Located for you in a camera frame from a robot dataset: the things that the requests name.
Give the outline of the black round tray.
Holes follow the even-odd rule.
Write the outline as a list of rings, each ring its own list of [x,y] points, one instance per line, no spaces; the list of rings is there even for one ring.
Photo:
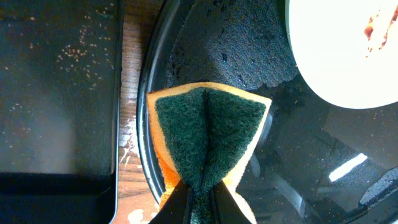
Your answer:
[[[220,82],[272,100],[237,191],[258,223],[396,223],[397,105],[353,110],[317,96],[289,46],[286,1],[164,1],[139,82],[137,135],[156,200],[164,178],[146,94]]]

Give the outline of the black rectangular tray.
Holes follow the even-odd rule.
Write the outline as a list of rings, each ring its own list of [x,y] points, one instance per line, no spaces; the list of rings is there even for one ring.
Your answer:
[[[1,0],[1,222],[111,223],[123,2]]]

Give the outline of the yellow green scrub sponge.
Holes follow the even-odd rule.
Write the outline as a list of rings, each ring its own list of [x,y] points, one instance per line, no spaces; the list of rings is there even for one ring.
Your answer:
[[[190,223],[211,223],[211,190],[223,181],[254,223],[249,204],[236,189],[261,136],[271,100],[214,82],[153,91],[146,100],[165,183],[160,209],[183,180],[194,191]]]

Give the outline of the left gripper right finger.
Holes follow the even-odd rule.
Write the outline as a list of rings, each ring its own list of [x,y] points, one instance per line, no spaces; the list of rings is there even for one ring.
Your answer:
[[[211,224],[250,224],[223,181],[211,190]]]

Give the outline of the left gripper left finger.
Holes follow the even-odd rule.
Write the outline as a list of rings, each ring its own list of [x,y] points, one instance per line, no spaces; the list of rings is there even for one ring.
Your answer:
[[[194,191],[180,180],[159,213],[149,224],[190,224]]]

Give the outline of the light blue plate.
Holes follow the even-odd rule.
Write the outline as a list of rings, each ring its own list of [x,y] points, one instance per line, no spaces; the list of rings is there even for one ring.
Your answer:
[[[285,6],[295,62],[321,99],[349,109],[397,102],[396,0],[292,0]]]

